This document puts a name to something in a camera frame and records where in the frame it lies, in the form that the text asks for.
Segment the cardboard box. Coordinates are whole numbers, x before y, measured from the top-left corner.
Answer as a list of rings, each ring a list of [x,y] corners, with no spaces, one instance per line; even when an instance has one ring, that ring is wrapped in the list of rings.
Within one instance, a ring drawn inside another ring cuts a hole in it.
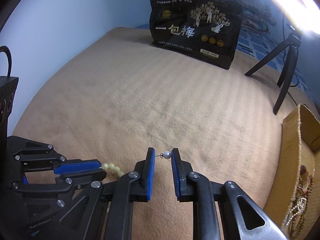
[[[282,124],[265,213],[289,239],[319,239],[319,120],[298,105]]]

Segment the pearl earring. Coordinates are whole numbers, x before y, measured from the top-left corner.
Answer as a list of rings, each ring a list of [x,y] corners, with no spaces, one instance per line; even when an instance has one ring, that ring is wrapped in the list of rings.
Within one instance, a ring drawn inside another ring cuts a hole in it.
[[[164,158],[164,159],[170,159],[171,158],[171,152],[170,151],[165,151],[163,153],[160,153],[156,155],[156,157]]]

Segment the black snack bag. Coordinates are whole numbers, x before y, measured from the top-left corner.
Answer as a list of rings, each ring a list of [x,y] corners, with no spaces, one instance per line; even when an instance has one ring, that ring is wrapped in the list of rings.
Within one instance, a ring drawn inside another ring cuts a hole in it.
[[[229,69],[243,9],[217,0],[150,0],[153,44]]]

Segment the tan blanket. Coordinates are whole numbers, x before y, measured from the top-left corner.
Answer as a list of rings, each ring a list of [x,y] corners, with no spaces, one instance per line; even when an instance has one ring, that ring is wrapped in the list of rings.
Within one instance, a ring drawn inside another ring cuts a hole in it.
[[[278,72],[228,70],[154,47],[147,30],[116,28],[71,59],[34,96],[13,134],[52,144],[69,159],[124,172],[153,147],[178,148],[209,180],[235,181],[260,207],[277,170],[283,119],[306,100],[294,88],[279,112]]]

